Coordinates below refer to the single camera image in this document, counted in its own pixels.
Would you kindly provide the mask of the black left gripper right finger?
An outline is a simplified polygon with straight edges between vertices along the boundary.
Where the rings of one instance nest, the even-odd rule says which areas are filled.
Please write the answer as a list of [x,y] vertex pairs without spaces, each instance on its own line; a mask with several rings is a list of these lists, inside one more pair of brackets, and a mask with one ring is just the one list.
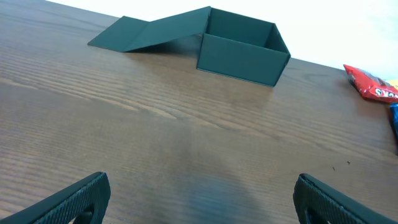
[[397,224],[309,174],[300,174],[293,201],[301,224]]

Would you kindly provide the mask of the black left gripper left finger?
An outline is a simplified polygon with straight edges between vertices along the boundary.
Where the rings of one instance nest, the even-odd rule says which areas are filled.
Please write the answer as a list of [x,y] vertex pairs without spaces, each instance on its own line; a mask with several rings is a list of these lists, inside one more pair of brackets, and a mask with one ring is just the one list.
[[95,172],[11,216],[1,224],[101,224],[111,196],[108,176]]

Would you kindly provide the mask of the red Hacks candy bag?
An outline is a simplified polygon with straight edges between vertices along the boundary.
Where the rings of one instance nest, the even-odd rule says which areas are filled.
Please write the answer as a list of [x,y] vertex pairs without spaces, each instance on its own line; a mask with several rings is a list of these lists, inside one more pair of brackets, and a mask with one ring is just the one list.
[[397,103],[397,79],[385,80],[360,68],[343,66],[350,82],[364,99]]

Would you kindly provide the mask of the dark green gift box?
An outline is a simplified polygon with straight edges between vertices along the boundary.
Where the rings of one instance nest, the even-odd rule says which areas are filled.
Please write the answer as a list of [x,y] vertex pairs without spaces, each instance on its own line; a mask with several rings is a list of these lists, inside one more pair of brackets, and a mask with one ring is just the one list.
[[150,22],[123,16],[89,45],[137,52],[198,34],[199,70],[275,86],[291,58],[275,23],[210,6]]

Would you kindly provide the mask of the blue Oreo cookie pack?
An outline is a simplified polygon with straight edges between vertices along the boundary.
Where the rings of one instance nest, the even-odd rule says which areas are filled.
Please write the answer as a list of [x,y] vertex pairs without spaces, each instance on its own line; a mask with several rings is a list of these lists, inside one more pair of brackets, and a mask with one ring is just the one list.
[[391,124],[392,124],[392,129],[397,137],[398,135],[398,104],[393,103],[390,105],[390,112],[391,112]]

